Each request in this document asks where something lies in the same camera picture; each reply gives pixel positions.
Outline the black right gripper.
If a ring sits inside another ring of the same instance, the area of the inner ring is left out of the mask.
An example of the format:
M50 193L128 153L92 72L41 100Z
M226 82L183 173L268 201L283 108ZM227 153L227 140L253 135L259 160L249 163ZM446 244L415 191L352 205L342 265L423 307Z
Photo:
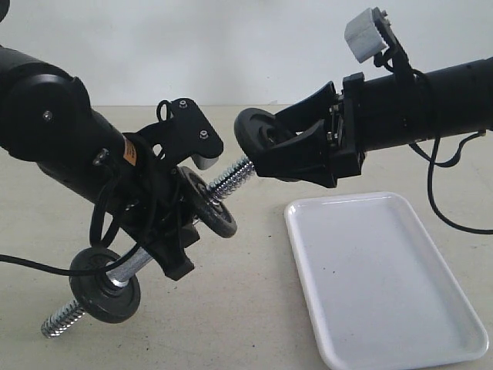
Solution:
M276 113L277 122L263 124L257 137L260 147L250 153L257 173L325 188L335 188L336 177L360 176L365 152L357 143L355 115L363 83L362 72L344 77L341 92L329 81ZM321 119L326 117L324 130Z

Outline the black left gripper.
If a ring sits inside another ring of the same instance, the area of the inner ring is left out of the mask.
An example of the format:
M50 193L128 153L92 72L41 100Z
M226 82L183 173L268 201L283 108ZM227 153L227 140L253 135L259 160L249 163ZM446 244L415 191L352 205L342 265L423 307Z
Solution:
M159 187L157 180L157 165L159 158L151 155L144 166L144 174L149 182L148 201L144 207L144 225L137 232L136 245L139 247L148 246L148 253L161 267L163 273L171 280L178 281L185 275L194 270L193 262L186 256L184 249L196 243L200 236L195 227L186 225L184 227L175 225L166 235L168 238L175 237L176 243L166 240L151 241L150 235L159 219ZM107 248L115 239L117 232L123 226L122 219L127 210L130 209L128 200L118 204L116 212L112 215L112 222L104 234L102 226L104 216L107 211L107 204L119 181L121 173L109 157L99 155L93 161L96 166L104 166L110 172L110 177L102 187L94 203L92 212L92 246L96 248Z

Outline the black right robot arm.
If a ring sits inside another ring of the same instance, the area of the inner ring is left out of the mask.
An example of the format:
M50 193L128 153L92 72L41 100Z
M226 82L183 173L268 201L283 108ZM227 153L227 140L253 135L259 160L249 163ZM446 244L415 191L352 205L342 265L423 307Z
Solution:
M492 127L492 61L425 74L360 73L332 82L278 113L246 109L235 134L260 177L334 188L361 174L373 150Z

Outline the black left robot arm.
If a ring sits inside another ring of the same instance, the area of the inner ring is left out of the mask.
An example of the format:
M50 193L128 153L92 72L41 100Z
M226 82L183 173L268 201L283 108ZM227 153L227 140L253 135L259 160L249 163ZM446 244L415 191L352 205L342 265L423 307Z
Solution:
M179 280L194 268L186 249L199 240L188 158L211 159L223 144L201 139L210 124L191 99L164 100L156 121L121 132L92 107L82 80L49 62L2 46L1 148L93 205L89 249L106 252L120 231L135 242L122 257L63 269L2 255L7 264L67 277L103 275L145 251Z

